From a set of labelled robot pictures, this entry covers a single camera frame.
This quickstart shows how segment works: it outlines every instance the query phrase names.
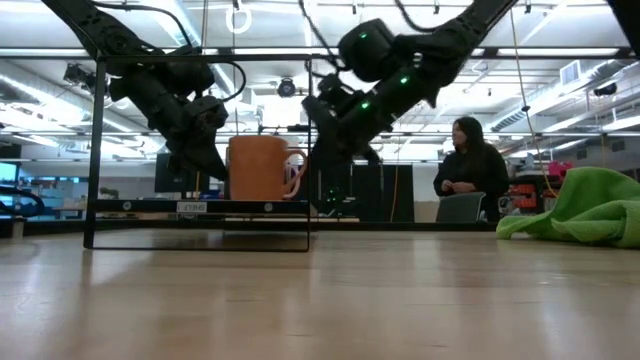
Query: shelf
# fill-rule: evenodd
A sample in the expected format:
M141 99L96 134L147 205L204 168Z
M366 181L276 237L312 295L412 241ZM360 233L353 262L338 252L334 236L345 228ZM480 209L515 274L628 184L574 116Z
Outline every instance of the shelf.
M230 200L97 200L98 213L218 214L244 216L307 216L306 201Z

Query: wooden floor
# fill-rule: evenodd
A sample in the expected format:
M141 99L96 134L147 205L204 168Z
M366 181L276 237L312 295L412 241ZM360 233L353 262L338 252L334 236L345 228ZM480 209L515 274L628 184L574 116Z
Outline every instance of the wooden floor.
M639 336L634 251L385 232L308 254L0 245L2 360L637 360Z

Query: woman's hand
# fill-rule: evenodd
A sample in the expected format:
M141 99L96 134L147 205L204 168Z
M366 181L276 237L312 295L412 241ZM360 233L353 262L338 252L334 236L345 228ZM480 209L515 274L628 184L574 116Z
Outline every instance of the woman's hand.
M445 180L442 182L441 188L444 192L450 191L453 188L453 183L449 180Z
M472 183L459 182L451 185L451 188L456 194L465 194L476 191L475 185Z

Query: mug handle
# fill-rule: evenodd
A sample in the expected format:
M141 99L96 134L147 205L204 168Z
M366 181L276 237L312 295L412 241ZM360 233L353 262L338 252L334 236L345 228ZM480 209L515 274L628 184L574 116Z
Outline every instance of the mug handle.
M296 194L298 193L298 190L300 190L300 178L302 177L302 175L304 175L305 171L307 171L307 166L309 165L309 158L307 157L307 154L305 154L300 149L287 150L286 154L287 154L287 157L285 159L288 159L293 155L300 155L302 156L302 159L303 159L302 167L300 168L300 170L298 170L298 173L291 180L289 180L289 182L284 186L284 191L289 193L285 194L283 198L291 199L292 197L296 196Z

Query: black hair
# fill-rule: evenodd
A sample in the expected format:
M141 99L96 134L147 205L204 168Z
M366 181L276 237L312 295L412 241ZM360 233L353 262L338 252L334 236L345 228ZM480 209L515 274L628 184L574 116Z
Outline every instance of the black hair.
M466 136L465 148L467 150L466 156L469 161L465 166L468 171L471 172L484 172L485 169L485 152L487 144L484 142L484 132L482 131L482 125L480 122L471 116L461 117L454 122L458 124L460 131Z
M458 124L460 131L467 136L465 147L468 151L479 151L484 148L482 125L476 118L471 116L461 117L455 121L455 124Z

